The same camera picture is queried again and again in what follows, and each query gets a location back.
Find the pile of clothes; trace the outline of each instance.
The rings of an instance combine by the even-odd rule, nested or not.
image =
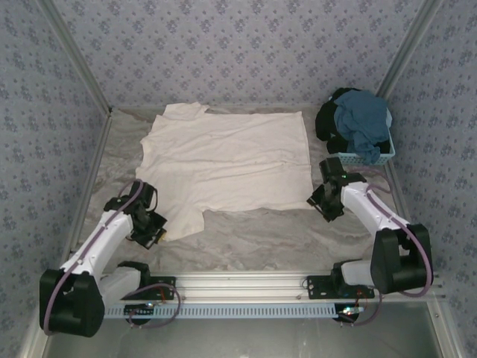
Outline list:
[[[374,164],[391,149],[389,127],[392,117],[386,100],[369,91],[340,88],[318,112],[318,139],[327,142],[330,154],[356,153],[364,163]]]

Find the white cloth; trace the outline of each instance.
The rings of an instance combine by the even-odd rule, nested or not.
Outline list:
[[[209,114],[168,105],[142,139],[136,176],[157,188],[166,240],[204,229],[202,212],[309,209],[313,192],[301,112]]]

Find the enclosure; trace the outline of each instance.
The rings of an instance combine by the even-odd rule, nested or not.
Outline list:
[[[0,8],[0,357],[477,356],[474,1],[5,0]],[[181,319],[131,330],[118,302],[91,339],[43,333],[41,274],[78,252],[104,204],[140,174],[168,104],[198,102],[207,118],[296,119],[303,128],[287,134],[302,139],[295,144],[316,189],[329,153],[315,117],[340,87],[387,102],[394,157],[378,173],[345,168],[371,184],[387,179],[392,190],[380,200],[429,230],[427,295],[392,293],[368,326],[339,324],[335,304],[345,301],[313,301],[303,282],[371,257],[375,238],[359,216],[345,210],[327,222],[299,204],[204,206],[202,230],[150,250],[122,240],[104,271],[134,260],[176,277]],[[367,299],[364,317],[376,307],[377,296]]]

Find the blue clothing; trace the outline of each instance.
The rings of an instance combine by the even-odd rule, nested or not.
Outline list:
[[[386,125],[388,106],[368,91],[349,91],[335,100],[335,124],[339,134],[349,141],[348,152],[357,153],[365,164],[379,159],[378,142],[389,140]]]

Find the gray fabric sheet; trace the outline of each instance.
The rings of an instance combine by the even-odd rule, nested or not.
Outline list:
[[[231,107],[211,108],[209,111],[282,113],[299,110],[303,112],[308,134],[312,179],[316,188],[321,182],[318,163],[328,155],[325,144],[315,136],[316,107]],[[139,141],[148,133],[155,115],[162,111],[113,112],[113,123],[80,242],[84,242],[96,226],[104,204],[134,179],[136,167],[142,161]],[[366,177],[372,183],[386,186],[379,176]],[[379,193],[379,196],[394,209],[391,195]],[[330,223],[316,210],[206,211],[204,219],[205,231],[173,242],[159,242],[149,251],[135,242],[124,240],[107,270],[113,270],[123,260],[135,260],[149,264],[151,271],[317,271],[331,269],[338,261],[367,258],[373,247],[373,238],[350,211]]]

